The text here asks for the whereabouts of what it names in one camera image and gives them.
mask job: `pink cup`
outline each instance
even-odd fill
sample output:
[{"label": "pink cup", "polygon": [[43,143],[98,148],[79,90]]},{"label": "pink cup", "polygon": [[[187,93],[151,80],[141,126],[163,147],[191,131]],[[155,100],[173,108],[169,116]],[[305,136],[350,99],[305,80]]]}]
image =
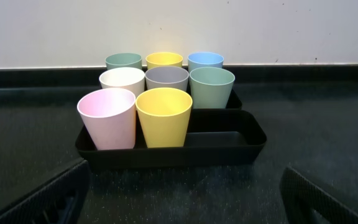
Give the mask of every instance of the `pink cup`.
[{"label": "pink cup", "polygon": [[98,150],[135,146],[135,99],[129,90],[107,88],[78,102],[77,110]]}]

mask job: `black table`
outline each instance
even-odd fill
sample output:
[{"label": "black table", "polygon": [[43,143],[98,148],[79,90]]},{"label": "black table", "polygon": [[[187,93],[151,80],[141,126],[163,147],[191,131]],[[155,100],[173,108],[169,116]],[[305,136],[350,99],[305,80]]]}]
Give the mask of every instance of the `black table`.
[{"label": "black table", "polygon": [[[97,88],[0,90],[0,192],[79,156],[76,103]],[[92,174],[78,223],[286,223],[289,164],[358,198],[358,83],[234,89],[268,137],[253,165]]]}]

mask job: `cup rim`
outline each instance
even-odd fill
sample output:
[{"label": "cup rim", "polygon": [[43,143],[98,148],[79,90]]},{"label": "cup rim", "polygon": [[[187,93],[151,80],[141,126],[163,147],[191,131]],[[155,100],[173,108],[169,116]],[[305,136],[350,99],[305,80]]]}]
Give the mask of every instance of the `cup rim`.
[{"label": "cup rim", "polygon": [[[132,54],[132,55],[137,55],[140,57],[139,60],[135,61],[135,62],[132,62],[132,63],[125,63],[125,64],[118,64],[118,63],[109,63],[107,62],[107,58],[111,57],[111,56],[114,56],[114,55],[120,55],[120,54]],[[106,62],[107,64],[109,65],[119,65],[119,66],[126,66],[126,65],[132,65],[133,63],[137,63],[137,62],[141,62],[142,61],[142,56],[140,54],[137,54],[137,53],[130,53],[130,52],[123,52],[123,53],[117,53],[117,54],[112,54],[110,56],[107,56],[105,59],[104,59],[104,62]]]},{"label": "cup rim", "polygon": [[[188,96],[188,97],[190,98],[190,106],[187,107],[185,110],[179,112],[179,113],[170,114],[170,115],[157,115],[157,114],[152,114],[152,113],[148,113],[148,112],[142,110],[141,108],[139,108],[139,106],[137,105],[137,100],[140,98],[140,96],[142,96],[143,94],[145,94],[145,93],[147,93],[147,92],[149,92],[149,91],[159,91],[159,90],[161,90],[161,89],[172,89],[172,90],[174,90],[174,91],[184,92],[184,93],[186,94],[186,96]],[[147,115],[149,115],[149,116],[154,116],[154,117],[171,117],[171,116],[176,116],[176,115],[179,115],[179,114],[183,114],[184,112],[190,110],[191,107],[193,106],[193,99],[192,99],[192,97],[191,97],[187,92],[185,92],[185,91],[183,91],[183,90],[179,90],[179,89],[177,89],[177,88],[160,87],[160,88],[154,88],[154,89],[151,89],[151,90],[147,90],[147,91],[144,91],[143,93],[141,93],[139,96],[137,96],[136,101],[135,101],[135,105],[136,105],[136,108],[137,108],[139,111],[141,111],[142,113],[147,114]]]},{"label": "cup rim", "polygon": [[[106,82],[103,82],[103,81],[102,81],[101,78],[102,78],[103,76],[106,76],[108,73],[116,72],[116,71],[117,71],[116,69],[118,69],[118,70],[123,70],[123,69],[130,69],[130,70],[132,70],[132,69],[137,69],[137,70],[142,71],[143,77],[142,77],[140,80],[137,80],[136,82],[131,83],[131,84],[127,84],[127,85],[109,85],[109,84],[107,84]],[[102,84],[104,84],[104,85],[106,85],[106,86],[112,86],[112,87],[118,87],[118,88],[119,88],[119,87],[129,86],[129,85],[133,85],[133,84],[135,84],[135,83],[141,82],[141,81],[145,78],[145,76],[146,76],[145,72],[143,72],[143,70],[138,69],[138,68],[132,68],[132,67],[113,68],[113,69],[107,70],[107,71],[103,72],[102,74],[100,74],[100,76],[99,76],[99,82],[102,83]]]},{"label": "cup rim", "polygon": [[[199,63],[199,62],[195,62],[194,60],[191,60],[191,59],[190,59],[190,56],[191,56],[191,55],[194,55],[194,54],[202,54],[202,53],[204,53],[204,54],[207,53],[207,54],[218,55],[218,56],[220,56],[220,57],[222,58],[222,60],[219,61],[219,62],[216,62],[216,63]],[[191,61],[191,62],[193,62],[193,63],[197,63],[197,64],[199,64],[199,65],[214,65],[214,64],[217,64],[217,63],[222,63],[222,62],[224,61],[224,57],[223,57],[222,55],[217,54],[217,53],[214,53],[214,52],[193,52],[193,53],[191,53],[191,54],[189,54],[189,55],[187,56],[187,60],[188,60],[188,61]]]},{"label": "cup rim", "polygon": [[[83,113],[81,110],[80,110],[80,103],[89,95],[92,95],[96,92],[99,92],[99,91],[126,91],[126,92],[129,92],[131,93],[131,95],[133,96],[133,100],[132,100],[132,103],[131,105],[128,107],[128,108],[125,108],[123,111],[121,112],[118,112],[118,113],[113,113],[113,114],[109,114],[109,115],[106,115],[106,116],[91,116],[91,115],[88,115],[88,114],[85,114]],[[125,113],[126,111],[128,111],[131,107],[133,107],[136,103],[136,96],[133,92],[127,90],[127,89],[124,89],[124,88],[105,88],[105,89],[101,89],[101,90],[95,90],[95,91],[92,91],[91,93],[88,93],[87,95],[83,96],[79,102],[77,103],[77,111],[83,115],[83,116],[86,116],[87,118],[110,118],[110,117],[113,117],[113,116],[117,116],[117,115],[120,115],[120,114],[123,114]]]},{"label": "cup rim", "polygon": [[[156,69],[156,68],[166,68],[166,67],[168,67],[168,68],[174,68],[174,69],[177,69],[177,68],[182,69],[182,70],[184,70],[184,71],[186,72],[187,76],[186,76],[186,78],[184,78],[184,79],[182,79],[182,80],[180,80],[180,81],[170,82],[170,83],[168,83],[168,82],[157,82],[157,81],[151,80],[149,77],[147,77],[147,72],[148,72],[148,71],[151,71],[151,70]],[[181,83],[181,82],[183,82],[183,81],[189,79],[189,76],[190,76],[190,74],[189,74],[189,72],[188,72],[186,69],[181,68],[181,67],[176,67],[176,66],[159,66],[159,67],[154,67],[154,68],[148,69],[148,70],[145,72],[145,78],[146,78],[147,80],[149,80],[149,81],[151,81],[151,82],[154,82],[154,83],[158,83],[158,84],[176,84],[176,83]]]},{"label": "cup rim", "polygon": [[[222,84],[209,84],[209,83],[203,83],[203,82],[200,82],[198,80],[195,80],[191,74],[194,72],[194,71],[197,71],[199,69],[219,69],[219,70],[224,70],[228,73],[230,73],[232,76],[233,76],[233,80],[228,82],[228,83],[222,83]],[[235,80],[236,80],[236,76],[234,76],[234,74],[232,72],[230,72],[229,70],[226,70],[226,69],[223,69],[223,68],[216,68],[216,67],[201,67],[201,68],[196,68],[196,69],[193,69],[191,72],[190,72],[190,78],[195,81],[195,82],[198,82],[200,84],[204,84],[204,85],[210,85],[210,86],[223,86],[223,85],[228,85],[230,83],[233,83]]]},{"label": "cup rim", "polygon": [[151,62],[151,61],[149,60],[149,56],[156,55],[156,54],[173,54],[173,55],[179,55],[179,56],[180,56],[180,60],[177,61],[177,62],[173,62],[173,63],[171,63],[171,64],[176,64],[176,63],[179,63],[179,62],[182,62],[182,61],[183,61],[183,56],[180,55],[180,54],[178,54],[178,53],[173,53],[173,52],[155,52],[155,53],[151,53],[151,54],[149,54],[148,56],[146,56],[146,62],[155,64],[155,65],[169,65],[169,64],[161,64],[161,63]]}]

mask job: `black baseboard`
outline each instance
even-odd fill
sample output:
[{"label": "black baseboard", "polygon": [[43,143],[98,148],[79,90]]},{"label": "black baseboard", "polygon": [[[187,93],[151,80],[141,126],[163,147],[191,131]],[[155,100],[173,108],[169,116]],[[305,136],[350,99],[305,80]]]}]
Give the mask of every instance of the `black baseboard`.
[{"label": "black baseboard", "polygon": [[[358,82],[358,65],[224,66],[236,83]],[[105,68],[0,70],[0,88],[95,86]]]}]

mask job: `tray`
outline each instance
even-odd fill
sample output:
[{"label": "tray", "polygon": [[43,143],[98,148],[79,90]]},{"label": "tray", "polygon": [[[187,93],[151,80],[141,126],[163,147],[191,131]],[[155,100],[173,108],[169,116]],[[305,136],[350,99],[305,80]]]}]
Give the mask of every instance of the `tray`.
[{"label": "tray", "polygon": [[136,122],[133,149],[97,151],[83,127],[75,146],[92,171],[250,164],[267,140],[255,118],[242,110],[193,110],[183,147],[148,149],[138,117]]},{"label": "tray", "polygon": [[[191,90],[190,86],[187,87],[186,91],[191,96]],[[229,99],[227,101],[226,109],[239,109],[242,108],[242,102],[240,98],[237,96],[236,92],[234,90],[231,90]]]}]

